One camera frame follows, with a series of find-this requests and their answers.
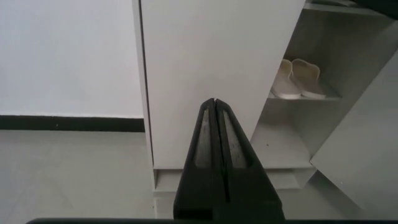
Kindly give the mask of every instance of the white cabinet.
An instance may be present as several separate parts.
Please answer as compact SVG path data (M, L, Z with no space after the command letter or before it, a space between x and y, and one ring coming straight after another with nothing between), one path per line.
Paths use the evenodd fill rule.
M156 169L183 168L199 107L209 98L228 102L252 136L303 4L142 1Z
M302 188L319 168L356 202L368 199L352 196L359 187L346 174L355 171L344 167L373 161L364 155L348 165L361 159L360 147L375 144L369 141L383 147L380 153L390 149L385 140L396 143L391 133L383 137L396 130L393 122L369 144L358 141L388 122L383 112L394 119L398 105L394 94L384 101L383 88L393 93L395 83L382 85L396 80L394 70L381 70L398 48L397 22L369 9L282 0L145 0L141 13L154 191L177 190L199 107L219 98L232 107L276 189ZM270 93L282 58L318 65L326 98L283 100ZM364 101L386 108L369 116L369 126ZM357 121L365 125L360 130ZM350 131L359 132L352 139ZM335 169L344 152L351 153L346 164Z
M372 218L396 220L398 52L311 160Z

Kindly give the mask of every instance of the black edge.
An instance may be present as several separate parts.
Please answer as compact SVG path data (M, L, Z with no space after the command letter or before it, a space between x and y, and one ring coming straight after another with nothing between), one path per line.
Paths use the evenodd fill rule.
M59 116L0 116L0 129L37 131L145 132L144 118L77 118Z

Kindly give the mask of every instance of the cabinet door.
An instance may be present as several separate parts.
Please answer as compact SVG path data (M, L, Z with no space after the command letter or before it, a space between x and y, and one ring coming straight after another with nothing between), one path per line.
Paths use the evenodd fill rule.
M250 139L304 0L141 3L154 167L183 167L209 98L227 102Z
M371 218L398 218L398 53L311 163Z

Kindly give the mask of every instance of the white wall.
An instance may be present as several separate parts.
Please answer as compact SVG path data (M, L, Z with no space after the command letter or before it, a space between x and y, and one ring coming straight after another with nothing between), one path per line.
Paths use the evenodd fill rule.
M0 114L142 118L131 0L1 0Z

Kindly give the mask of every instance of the baseboard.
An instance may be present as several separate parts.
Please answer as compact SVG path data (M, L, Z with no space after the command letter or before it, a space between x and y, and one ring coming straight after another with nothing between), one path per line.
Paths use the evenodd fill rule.
M0 129L145 132L144 118L77 118L0 115Z

